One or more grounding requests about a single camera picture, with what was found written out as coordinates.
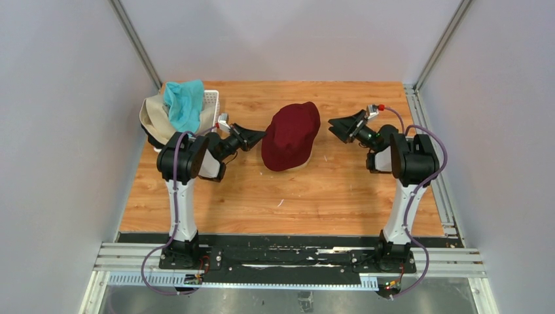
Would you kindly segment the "maroon bucket hat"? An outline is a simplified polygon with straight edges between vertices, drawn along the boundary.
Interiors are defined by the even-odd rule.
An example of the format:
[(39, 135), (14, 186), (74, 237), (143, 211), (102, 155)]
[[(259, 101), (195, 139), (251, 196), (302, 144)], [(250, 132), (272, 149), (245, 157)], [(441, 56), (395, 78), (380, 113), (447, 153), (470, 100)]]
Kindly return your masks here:
[(321, 127), (315, 103), (293, 103), (282, 107), (273, 117), (262, 139), (261, 157), (274, 172), (297, 169), (311, 158), (315, 138)]

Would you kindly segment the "teal bucket hat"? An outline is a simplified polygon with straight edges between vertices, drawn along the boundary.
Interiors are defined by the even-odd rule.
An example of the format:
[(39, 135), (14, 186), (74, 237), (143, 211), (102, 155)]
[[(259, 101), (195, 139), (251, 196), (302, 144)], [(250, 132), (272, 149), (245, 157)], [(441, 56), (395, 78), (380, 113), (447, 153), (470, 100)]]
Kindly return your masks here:
[(196, 133), (203, 98), (204, 83), (201, 80), (166, 83), (163, 100), (168, 108), (169, 122), (176, 131)]

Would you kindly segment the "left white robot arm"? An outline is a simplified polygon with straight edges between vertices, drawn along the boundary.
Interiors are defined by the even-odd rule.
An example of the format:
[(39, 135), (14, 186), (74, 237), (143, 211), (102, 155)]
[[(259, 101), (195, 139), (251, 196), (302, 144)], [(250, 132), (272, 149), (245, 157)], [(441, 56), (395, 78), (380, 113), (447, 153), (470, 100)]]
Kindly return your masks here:
[(193, 270), (200, 263), (198, 228), (194, 220), (194, 185), (197, 179), (219, 183), (226, 173), (225, 159), (239, 150), (250, 151), (266, 132), (232, 124), (223, 138), (209, 130), (200, 135), (174, 134), (161, 149), (157, 170), (166, 183), (170, 199), (169, 239), (162, 248), (166, 260)]

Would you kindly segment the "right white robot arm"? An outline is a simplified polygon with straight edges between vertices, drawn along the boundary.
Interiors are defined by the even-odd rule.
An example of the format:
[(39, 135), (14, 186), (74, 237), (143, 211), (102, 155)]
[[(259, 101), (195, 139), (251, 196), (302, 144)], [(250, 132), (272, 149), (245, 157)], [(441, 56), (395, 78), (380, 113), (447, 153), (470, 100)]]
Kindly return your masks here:
[(329, 131), (343, 143), (358, 141), (368, 149), (366, 168), (371, 173), (391, 174), (395, 197), (373, 256), (375, 266), (389, 273), (407, 262), (412, 244), (412, 226), (418, 205), (431, 181), (444, 169), (428, 134), (410, 137), (391, 124), (374, 131), (367, 124), (381, 111), (378, 106), (329, 120)]

